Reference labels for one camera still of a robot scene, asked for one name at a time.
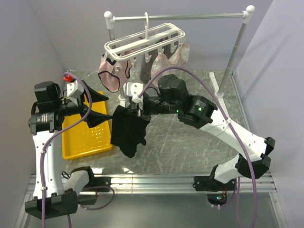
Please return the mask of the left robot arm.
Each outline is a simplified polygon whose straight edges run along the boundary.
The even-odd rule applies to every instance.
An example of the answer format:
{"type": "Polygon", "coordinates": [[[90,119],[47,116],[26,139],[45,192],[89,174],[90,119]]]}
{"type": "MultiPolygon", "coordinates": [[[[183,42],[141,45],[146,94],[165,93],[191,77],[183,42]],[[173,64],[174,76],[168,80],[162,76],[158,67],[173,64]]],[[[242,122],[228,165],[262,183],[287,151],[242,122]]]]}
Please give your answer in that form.
{"type": "Polygon", "coordinates": [[[89,128],[110,120],[107,114],[89,110],[89,103],[107,101],[108,97],[90,88],[85,81],[67,86],[72,96],[62,99],[57,83],[46,81],[34,86],[36,102],[28,121],[36,150],[36,182],[33,199],[25,203],[25,211],[40,219],[74,214],[81,190],[90,191],[96,179],[89,166],[72,170],[66,183],[59,168],[62,124],[65,117],[79,114],[89,128]]]}

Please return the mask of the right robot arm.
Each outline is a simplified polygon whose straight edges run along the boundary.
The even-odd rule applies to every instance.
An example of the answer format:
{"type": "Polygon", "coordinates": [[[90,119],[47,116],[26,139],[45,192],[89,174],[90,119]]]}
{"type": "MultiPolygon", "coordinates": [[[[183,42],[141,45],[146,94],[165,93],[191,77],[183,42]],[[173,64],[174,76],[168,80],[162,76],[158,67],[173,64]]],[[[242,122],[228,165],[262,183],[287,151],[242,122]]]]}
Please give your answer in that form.
{"type": "Polygon", "coordinates": [[[193,187],[197,191],[233,190],[237,177],[251,178],[250,169],[256,179],[269,170],[275,139],[259,137],[225,118],[218,105],[203,96],[189,94],[186,82],[174,74],[161,77],[158,88],[159,95],[141,97],[142,114],[176,114],[184,124],[216,136],[238,152],[230,161],[215,165],[208,177],[196,176],[193,187]]]}

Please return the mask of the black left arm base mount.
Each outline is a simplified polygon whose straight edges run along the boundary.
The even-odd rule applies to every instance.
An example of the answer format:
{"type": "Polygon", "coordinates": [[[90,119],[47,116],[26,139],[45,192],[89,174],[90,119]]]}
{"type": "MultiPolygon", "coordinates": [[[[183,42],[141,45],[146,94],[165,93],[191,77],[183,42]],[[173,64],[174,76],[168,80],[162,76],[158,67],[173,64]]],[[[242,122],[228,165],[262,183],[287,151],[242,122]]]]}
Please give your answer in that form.
{"type": "Polygon", "coordinates": [[[93,187],[98,187],[95,189],[97,192],[109,192],[111,187],[111,177],[109,176],[99,176],[94,178],[93,187]]]}

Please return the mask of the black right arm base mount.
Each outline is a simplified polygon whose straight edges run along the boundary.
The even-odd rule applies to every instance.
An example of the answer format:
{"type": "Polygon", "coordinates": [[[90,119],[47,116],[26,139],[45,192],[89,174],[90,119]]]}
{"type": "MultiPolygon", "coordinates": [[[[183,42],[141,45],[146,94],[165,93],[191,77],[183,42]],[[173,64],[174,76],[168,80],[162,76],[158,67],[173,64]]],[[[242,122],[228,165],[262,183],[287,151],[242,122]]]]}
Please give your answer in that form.
{"type": "Polygon", "coordinates": [[[194,176],[193,188],[195,191],[213,191],[212,179],[209,176],[194,176]]]}

